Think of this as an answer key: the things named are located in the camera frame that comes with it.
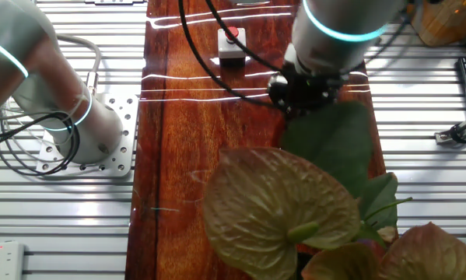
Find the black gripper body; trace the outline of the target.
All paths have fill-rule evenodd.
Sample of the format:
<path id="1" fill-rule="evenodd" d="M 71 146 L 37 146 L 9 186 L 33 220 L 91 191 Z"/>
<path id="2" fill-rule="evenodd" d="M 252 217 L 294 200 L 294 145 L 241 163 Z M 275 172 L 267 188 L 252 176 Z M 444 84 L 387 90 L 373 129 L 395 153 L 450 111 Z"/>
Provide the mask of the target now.
<path id="1" fill-rule="evenodd" d="M 267 93 L 280 111 L 292 116 L 305 115 L 335 102 L 343 84 L 339 75 L 275 73 L 268 81 Z"/>

